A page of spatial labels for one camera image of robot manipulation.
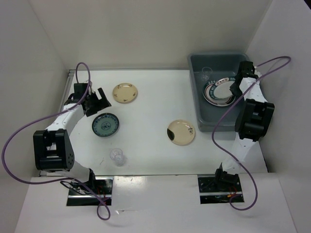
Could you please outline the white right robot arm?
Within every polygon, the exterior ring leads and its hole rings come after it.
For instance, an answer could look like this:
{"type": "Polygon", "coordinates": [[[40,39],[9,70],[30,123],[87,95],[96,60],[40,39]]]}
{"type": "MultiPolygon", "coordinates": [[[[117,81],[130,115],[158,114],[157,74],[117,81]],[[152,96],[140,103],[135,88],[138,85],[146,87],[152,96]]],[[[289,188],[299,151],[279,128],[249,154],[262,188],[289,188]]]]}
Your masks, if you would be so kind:
{"type": "Polygon", "coordinates": [[[216,170],[214,187],[228,191],[236,185],[241,165],[252,146],[267,133],[275,106],[263,96],[252,62],[240,62],[233,84],[228,88],[233,96],[243,96],[243,106],[235,123],[236,137],[231,153],[237,158],[228,157],[216,170]]]}

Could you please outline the blue floral green dish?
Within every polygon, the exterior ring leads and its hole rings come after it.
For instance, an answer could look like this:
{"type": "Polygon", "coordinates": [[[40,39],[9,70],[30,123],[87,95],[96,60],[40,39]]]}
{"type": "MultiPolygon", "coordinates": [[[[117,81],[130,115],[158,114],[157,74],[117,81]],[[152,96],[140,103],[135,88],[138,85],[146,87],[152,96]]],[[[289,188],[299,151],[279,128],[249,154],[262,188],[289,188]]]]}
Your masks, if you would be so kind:
{"type": "Polygon", "coordinates": [[[119,128],[120,122],[116,115],[103,113],[94,118],[92,131],[99,137],[112,136],[119,128]]]}

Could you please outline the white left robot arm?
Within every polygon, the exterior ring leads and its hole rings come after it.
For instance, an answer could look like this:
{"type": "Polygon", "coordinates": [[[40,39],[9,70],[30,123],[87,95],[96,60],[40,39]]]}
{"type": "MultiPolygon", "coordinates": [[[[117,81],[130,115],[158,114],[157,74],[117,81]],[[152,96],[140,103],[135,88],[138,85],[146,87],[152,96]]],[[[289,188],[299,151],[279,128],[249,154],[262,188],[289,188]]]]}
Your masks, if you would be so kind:
{"type": "Polygon", "coordinates": [[[87,83],[74,84],[74,92],[64,103],[64,113],[46,129],[36,131],[33,135],[37,170],[78,179],[80,189],[86,194],[92,194],[97,189],[95,174],[92,169],[75,161],[69,136],[84,116],[92,116],[111,106],[103,89],[98,88],[98,92],[100,99],[87,83]]]}

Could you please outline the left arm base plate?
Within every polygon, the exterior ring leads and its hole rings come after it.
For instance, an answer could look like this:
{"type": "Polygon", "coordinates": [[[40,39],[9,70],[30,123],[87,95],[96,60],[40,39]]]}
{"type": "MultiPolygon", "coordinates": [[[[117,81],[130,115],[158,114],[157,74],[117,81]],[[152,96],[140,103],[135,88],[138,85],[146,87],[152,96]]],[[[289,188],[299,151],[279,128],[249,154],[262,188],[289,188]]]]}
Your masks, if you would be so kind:
{"type": "MultiPolygon", "coordinates": [[[[97,206],[100,203],[91,192],[78,183],[61,181],[61,184],[69,190],[67,206],[97,206]]],[[[113,177],[97,176],[94,187],[90,187],[90,189],[106,205],[111,205],[113,177]]]]}

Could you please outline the beige dish with flowers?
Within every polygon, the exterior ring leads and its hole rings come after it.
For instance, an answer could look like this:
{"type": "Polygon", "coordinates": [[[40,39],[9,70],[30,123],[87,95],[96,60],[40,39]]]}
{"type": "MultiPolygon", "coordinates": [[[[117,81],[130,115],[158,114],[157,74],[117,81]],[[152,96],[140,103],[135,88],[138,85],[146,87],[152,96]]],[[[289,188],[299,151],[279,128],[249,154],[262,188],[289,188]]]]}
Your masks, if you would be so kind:
{"type": "Polygon", "coordinates": [[[138,95],[138,89],[131,83],[120,83],[112,91],[113,99],[119,103],[130,103],[138,95]]]}

